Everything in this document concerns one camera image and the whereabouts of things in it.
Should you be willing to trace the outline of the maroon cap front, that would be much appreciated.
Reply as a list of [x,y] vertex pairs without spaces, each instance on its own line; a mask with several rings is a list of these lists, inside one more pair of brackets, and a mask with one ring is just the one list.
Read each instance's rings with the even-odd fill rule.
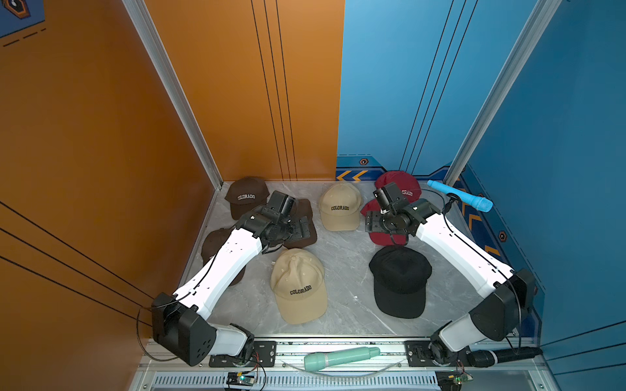
[[[376,212],[380,211],[380,206],[376,200],[370,200],[370,202],[368,202],[362,208],[360,213],[364,217],[366,217],[368,212],[370,211],[376,211]],[[385,233],[376,233],[376,232],[369,233],[369,238],[371,239],[371,241],[373,241],[374,244],[380,245],[380,246],[393,246],[393,245],[405,246],[408,242],[408,239],[406,236],[402,236],[402,235],[390,236]]]

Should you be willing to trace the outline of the beige cap front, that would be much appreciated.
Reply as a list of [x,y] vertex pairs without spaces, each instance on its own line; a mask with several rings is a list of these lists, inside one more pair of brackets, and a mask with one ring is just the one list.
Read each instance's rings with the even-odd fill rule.
[[280,315],[292,325],[319,319],[328,309],[324,265],[305,249],[280,254],[272,270],[270,286]]

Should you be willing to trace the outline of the beige cap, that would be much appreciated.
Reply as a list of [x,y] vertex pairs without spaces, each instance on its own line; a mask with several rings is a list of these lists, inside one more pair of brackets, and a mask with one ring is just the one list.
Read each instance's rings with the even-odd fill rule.
[[280,315],[292,325],[319,319],[328,309],[324,265],[305,249],[280,254],[272,270],[270,286]]
[[349,182],[332,185],[322,195],[320,216],[328,231],[355,231],[360,226],[360,208],[363,197],[357,187]]

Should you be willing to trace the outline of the black cap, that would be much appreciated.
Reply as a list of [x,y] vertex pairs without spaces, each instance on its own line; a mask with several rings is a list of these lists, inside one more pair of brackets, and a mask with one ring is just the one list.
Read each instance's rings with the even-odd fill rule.
[[368,266],[380,311],[400,319],[422,316],[432,276],[432,266],[424,255],[402,246],[386,246],[374,254]]

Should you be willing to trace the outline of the beige cap back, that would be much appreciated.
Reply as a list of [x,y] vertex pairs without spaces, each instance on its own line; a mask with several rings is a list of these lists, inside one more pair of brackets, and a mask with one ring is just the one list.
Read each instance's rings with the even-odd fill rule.
[[360,208],[363,197],[357,187],[349,182],[332,185],[322,195],[320,216],[328,231],[355,231],[360,226]]

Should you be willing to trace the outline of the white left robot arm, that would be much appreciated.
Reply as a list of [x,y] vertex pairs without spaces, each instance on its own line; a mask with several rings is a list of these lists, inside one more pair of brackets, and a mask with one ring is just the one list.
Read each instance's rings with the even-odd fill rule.
[[236,324],[208,322],[231,282],[259,254],[311,236],[311,219],[289,216],[269,205],[246,213],[226,242],[194,277],[173,294],[159,294],[150,306],[153,340],[193,367],[208,355],[247,362],[254,335]]

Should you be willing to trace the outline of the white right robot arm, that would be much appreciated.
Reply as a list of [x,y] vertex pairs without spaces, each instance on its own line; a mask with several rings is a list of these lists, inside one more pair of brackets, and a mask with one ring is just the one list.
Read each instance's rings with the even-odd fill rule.
[[515,271],[498,261],[448,221],[447,213],[458,201],[454,195],[442,210],[428,200],[401,202],[401,210],[368,211],[368,233],[405,233],[432,247],[454,266],[483,299],[459,319],[440,327],[431,337],[429,350],[439,365],[447,365],[464,348],[489,339],[505,340],[520,329],[530,314],[536,280],[528,270]]

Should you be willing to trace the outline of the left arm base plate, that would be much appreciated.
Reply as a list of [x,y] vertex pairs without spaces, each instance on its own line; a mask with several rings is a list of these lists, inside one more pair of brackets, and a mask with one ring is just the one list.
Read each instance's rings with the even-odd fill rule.
[[252,368],[260,363],[264,368],[273,368],[276,363],[275,340],[256,340],[253,344],[252,355],[249,359],[235,358],[227,355],[210,356],[210,368]]

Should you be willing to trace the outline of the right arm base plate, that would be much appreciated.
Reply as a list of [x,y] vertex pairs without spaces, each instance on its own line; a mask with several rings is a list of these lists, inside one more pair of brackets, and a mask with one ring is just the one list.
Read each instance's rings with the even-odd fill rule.
[[404,342],[405,355],[411,368],[437,367],[435,356],[428,340],[407,340]]

